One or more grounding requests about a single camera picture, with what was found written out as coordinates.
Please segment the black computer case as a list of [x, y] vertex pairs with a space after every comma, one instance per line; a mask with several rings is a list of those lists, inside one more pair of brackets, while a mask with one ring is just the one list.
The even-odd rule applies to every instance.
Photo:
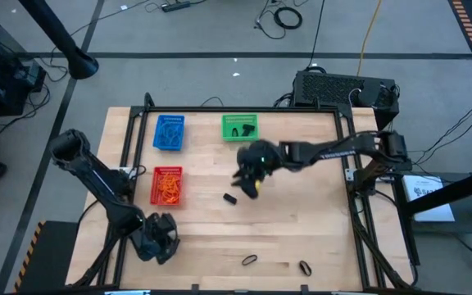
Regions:
[[353, 107], [374, 111], [378, 129], [384, 129], [399, 114], [400, 88], [392, 79], [299, 71], [293, 81], [292, 107], [335, 107], [352, 116]]

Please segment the dark side table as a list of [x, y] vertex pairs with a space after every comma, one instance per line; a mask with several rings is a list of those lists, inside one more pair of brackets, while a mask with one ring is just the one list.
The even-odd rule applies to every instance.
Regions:
[[403, 210], [408, 202], [471, 175], [472, 173], [426, 174], [411, 172], [398, 176], [394, 184], [394, 191], [405, 234], [433, 232], [434, 230], [454, 234], [472, 234], [472, 195], [412, 216], [407, 215]]

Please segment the black hazard-striped floor mat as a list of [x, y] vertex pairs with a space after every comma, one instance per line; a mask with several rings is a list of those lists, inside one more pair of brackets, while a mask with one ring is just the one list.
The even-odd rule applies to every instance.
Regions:
[[12, 287], [14, 293], [50, 293], [66, 284], [77, 224], [40, 221]]

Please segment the green plastic basket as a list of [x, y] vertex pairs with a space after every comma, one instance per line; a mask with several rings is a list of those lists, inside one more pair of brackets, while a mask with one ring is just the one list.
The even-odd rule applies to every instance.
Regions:
[[[249, 137], [243, 137], [243, 125], [255, 125], [256, 131]], [[238, 130], [239, 136], [231, 135], [232, 129]], [[227, 142], [251, 142], [256, 141], [259, 135], [258, 115], [257, 114], [235, 114], [223, 115], [221, 119], [221, 134], [224, 141]]]

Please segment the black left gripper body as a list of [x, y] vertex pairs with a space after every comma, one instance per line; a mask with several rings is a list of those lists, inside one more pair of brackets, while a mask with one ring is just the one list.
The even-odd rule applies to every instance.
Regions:
[[179, 237], [174, 217], [170, 213], [164, 212], [161, 215], [151, 214], [129, 238], [136, 248], [148, 244], [158, 244], [159, 248], [166, 248], [167, 236]]

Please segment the black diagonal frame beam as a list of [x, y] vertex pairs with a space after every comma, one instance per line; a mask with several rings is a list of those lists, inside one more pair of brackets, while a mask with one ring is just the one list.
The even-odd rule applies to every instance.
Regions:
[[472, 195], [472, 175], [449, 184], [447, 187], [428, 193], [427, 195], [408, 202], [403, 210], [407, 215], [427, 211]]

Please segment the black power strip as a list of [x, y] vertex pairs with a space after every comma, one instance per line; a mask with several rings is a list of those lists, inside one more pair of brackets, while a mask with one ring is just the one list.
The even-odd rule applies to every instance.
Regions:
[[190, 6], [191, 6], [190, 1], [183, 1], [183, 2], [176, 1], [175, 3], [162, 5], [161, 9], [164, 12], [171, 12], [171, 11], [178, 11], [178, 10], [181, 10], [181, 9], [184, 9], [184, 8], [188, 8]]

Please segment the blue plastic basket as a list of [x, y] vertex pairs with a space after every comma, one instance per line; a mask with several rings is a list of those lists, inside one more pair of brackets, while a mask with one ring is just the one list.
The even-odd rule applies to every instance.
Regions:
[[152, 146], [163, 151], [180, 151], [184, 138], [184, 116], [159, 115]]

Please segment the red plastic basket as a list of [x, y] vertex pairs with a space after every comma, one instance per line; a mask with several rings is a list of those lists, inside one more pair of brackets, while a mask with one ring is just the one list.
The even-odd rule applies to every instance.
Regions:
[[[163, 175], [176, 175], [179, 177], [179, 198], [175, 203], [169, 204], [158, 204], [157, 203], [157, 187], [159, 180]], [[182, 194], [182, 178], [183, 178], [183, 168], [181, 166], [156, 166], [152, 174], [152, 188], [150, 195], [150, 203], [157, 206], [177, 206], [180, 204], [180, 198]]]

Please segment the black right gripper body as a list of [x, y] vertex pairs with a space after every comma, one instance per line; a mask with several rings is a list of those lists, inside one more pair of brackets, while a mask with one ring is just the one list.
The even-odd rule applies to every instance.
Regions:
[[266, 140], [258, 140], [237, 152], [239, 170], [247, 172], [247, 179], [263, 180], [284, 166], [279, 146]]

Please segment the black round-base pole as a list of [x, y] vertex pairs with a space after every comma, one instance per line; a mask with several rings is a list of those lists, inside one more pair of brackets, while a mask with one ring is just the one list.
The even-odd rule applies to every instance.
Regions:
[[84, 53], [45, 0], [18, 0], [38, 26], [64, 54], [73, 79], [87, 79], [99, 68], [98, 62]]

